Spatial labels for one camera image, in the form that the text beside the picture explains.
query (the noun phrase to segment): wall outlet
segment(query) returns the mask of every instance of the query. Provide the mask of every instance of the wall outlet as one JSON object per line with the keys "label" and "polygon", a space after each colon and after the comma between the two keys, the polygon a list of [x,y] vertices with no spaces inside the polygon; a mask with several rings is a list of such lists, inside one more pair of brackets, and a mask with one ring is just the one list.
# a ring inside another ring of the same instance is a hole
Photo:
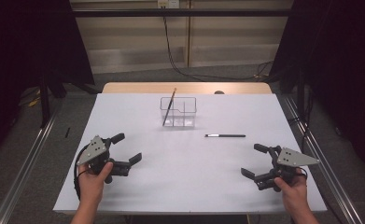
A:
{"label": "wall outlet", "polygon": [[168,0],[158,0],[158,8],[168,8]]}
{"label": "wall outlet", "polygon": [[168,8],[179,8],[179,0],[168,0]]}

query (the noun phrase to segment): gray floor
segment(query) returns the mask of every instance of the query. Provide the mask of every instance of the gray floor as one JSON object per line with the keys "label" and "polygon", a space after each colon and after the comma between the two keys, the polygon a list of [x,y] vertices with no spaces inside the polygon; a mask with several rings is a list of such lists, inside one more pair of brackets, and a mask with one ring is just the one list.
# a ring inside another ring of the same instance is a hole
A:
{"label": "gray floor", "polygon": [[[217,66],[181,69],[189,74],[200,74],[223,77],[252,77],[257,74],[257,66]],[[223,78],[200,77],[205,81],[235,81]],[[120,74],[96,75],[96,86],[100,90],[109,81],[197,81],[190,77],[179,75],[172,69],[156,71],[130,72]],[[240,81],[258,81],[246,79]],[[68,94],[64,99],[53,99],[50,96],[52,111],[59,111],[46,142],[36,155],[32,170],[28,173],[27,181],[21,186],[21,194],[15,203],[11,203],[10,214],[2,223],[68,223],[70,216],[57,214],[52,211],[58,193],[63,185],[69,165],[75,155],[80,136],[84,132],[86,122],[90,116],[95,95],[89,95],[78,88],[65,84]],[[288,119],[292,115],[285,103],[287,97],[295,94],[280,94],[278,83],[271,84],[272,91],[277,93],[280,105]],[[33,95],[21,99],[21,112],[0,146],[0,205],[13,186],[25,158],[30,153],[35,142],[41,123],[40,105],[28,107]],[[344,139],[335,132],[336,125],[328,116],[324,108],[317,101],[311,113],[310,129],[319,146],[322,148],[333,172],[357,209],[362,223],[365,223],[365,164],[357,157],[348,139]],[[291,129],[300,144],[302,134],[297,123],[292,122]],[[333,196],[328,182],[318,168],[311,168],[314,179],[323,193],[329,206],[343,223],[347,223],[344,213],[340,209],[339,201]],[[338,223],[336,216],[329,210],[316,214],[321,223]],[[290,223],[289,216],[254,215],[250,216],[250,223]],[[246,223],[243,217],[135,217],[133,223]],[[125,223],[124,217],[101,217],[95,223]]]}

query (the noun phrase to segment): white paper surface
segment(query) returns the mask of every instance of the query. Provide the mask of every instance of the white paper surface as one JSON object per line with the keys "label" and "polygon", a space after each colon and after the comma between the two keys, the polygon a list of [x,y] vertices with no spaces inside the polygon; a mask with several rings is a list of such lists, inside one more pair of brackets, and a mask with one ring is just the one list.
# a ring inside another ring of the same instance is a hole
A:
{"label": "white paper surface", "polygon": [[[273,166],[269,154],[253,148],[299,147],[273,94],[179,94],[197,98],[194,128],[162,127],[160,100],[167,94],[98,94],[77,153],[99,134],[125,133],[110,147],[111,158],[143,159],[129,176],[113,176],[105,185],[99,213],[246,214],[285,211],[281,193],[258,190],[240,169],[262,175]],[[245,134],[245,138],[208,138],[208,133]],[[78,199],[71,164],[53,210],[75,213]],[[313,211],[326,206],[308,171],[308,202]]]}

